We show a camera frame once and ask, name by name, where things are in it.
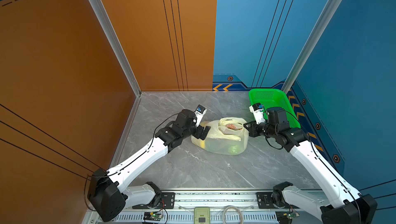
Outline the translucent yellowish plastic bag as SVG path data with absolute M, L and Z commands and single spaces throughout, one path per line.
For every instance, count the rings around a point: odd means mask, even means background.
M 225 150 L 229 144 L 243 144 L 245 151 L 249 139 L 247 129 L 243 126 L 245 123 L 245 119 L 237 117 L 225 117 L 211 122 L 202 122 L 201 126 L 211 127 L 206 139 L 201 140 L 192 137 L 191 141 L 196 146 L 214 154 L 226 155 Z

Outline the green plastic basket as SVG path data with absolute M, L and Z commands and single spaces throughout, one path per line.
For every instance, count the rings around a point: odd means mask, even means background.
M 301 128 L 292 105 L 283 91 L 278 89 L 252 89 L 249 91 L 249 99 L 251 104 L 260 103 L 265 109 L 271 107 L 283 108 L 287 112 L 290 127 Z

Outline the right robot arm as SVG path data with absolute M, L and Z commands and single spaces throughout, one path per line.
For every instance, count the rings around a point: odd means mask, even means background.
M 243 125 L 249 136 L 275 139 L 305 167 L 326 195 L 326 199 L 320 199 L 290 182 L 283 182 L 273 187 L 271 198 L 275 207 L 297 206 L 324 224 L 372 223 L 376 200 L 369 194 L 362 195 L 321 157 L 309 136 L 302 129 L 290 126 L 286 110 L 281 107 L 265 109 L 260 103 L 251 105 L 249 110 L 255 118 Z

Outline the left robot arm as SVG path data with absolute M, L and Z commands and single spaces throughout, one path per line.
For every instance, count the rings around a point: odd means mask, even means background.
M 183 109 L 174 121 L 161 123 L 151 140 L 138 152 L 120 164 L 104 170 L 99 168 L 89 176 L 87 199 L 101 220 L 115 219 L 125 208 L 144 205 L 151 209 L 162 207 L 162 191 L 147 182 L 141 186 L 130 184 L 150 165 L 166 156 L 190 136 L 204 140 L 210 130 L 201 126 L 206 108 L 197 106 L 194 111 Z

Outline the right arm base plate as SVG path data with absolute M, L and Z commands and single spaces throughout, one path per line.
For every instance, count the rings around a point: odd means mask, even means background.
M 273 192 L 257 192 L 256 198 L 260 209 L 288 209 L 289 204 L 276 204 L 272 198 Z

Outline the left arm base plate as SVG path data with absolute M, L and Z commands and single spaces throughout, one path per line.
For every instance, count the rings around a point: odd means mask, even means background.
M 139 204 L 132 207 L 132 209 L 161 209 L 165 208 L 174 209 L 175 204 L 175 193 L 174 192 L 162 192 L 159 196 L 158 194 L 149 204 Z

